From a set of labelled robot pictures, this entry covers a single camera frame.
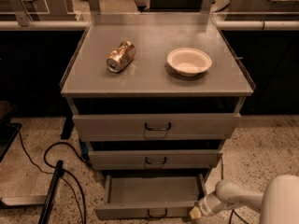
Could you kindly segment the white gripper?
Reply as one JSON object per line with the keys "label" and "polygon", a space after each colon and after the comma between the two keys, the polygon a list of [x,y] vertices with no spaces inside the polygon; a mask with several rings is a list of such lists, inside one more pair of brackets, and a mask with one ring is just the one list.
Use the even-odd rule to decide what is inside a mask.
{"label": "white gripper", "polygon": [[202,217],[212,217],[217,215],[221,211],[221,201],[214,192],[209,193],[198,202],[198,207],[195,206],[190,212],[191,219],[198,219]]}

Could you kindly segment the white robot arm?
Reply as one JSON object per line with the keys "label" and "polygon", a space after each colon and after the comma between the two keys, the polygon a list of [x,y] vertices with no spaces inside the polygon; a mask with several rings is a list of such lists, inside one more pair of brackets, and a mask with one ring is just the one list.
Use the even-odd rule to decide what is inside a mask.
{"label": "white robot arm", "polygon": [[260,214],[259,224],[299,224],[299,177],[277,176],[264,192],[245,190],[233,182],[221,180],[213,192],[194,204],[190,217],[212,217],[243,206]]}

